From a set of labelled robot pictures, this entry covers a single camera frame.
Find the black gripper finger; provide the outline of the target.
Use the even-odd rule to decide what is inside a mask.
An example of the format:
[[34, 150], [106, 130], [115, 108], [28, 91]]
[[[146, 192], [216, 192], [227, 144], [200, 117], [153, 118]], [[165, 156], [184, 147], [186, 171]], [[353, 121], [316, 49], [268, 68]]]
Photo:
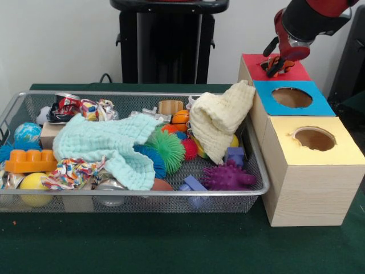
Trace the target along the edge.
[[280, 56], [269, 57], [269, 59], [267, 60], [266, 75], [269, 78], [272, 78], [278, 74], [284, 74], [286, 72], [284, 65], [285, 65], [285, 60]]
[[274, 52], [275, 49], [279, 48], [279, 37], [275, 36], [271, 42], [268, 44], [268, 46], [264, 49], [262, 55], [264, 57], [268, 57], [270, 54]]

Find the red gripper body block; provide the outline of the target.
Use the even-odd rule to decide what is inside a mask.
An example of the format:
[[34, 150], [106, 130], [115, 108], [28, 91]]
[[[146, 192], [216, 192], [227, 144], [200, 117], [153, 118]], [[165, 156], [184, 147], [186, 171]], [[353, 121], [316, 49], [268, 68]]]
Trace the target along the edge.
[[281, 9], [274, 17], [274, 28], [280, 57], [284, 61], [300, 61], [309, 56], [311, 42], [300, 41], [286, 30], [283, 24], [285, 10], [285, 8]]

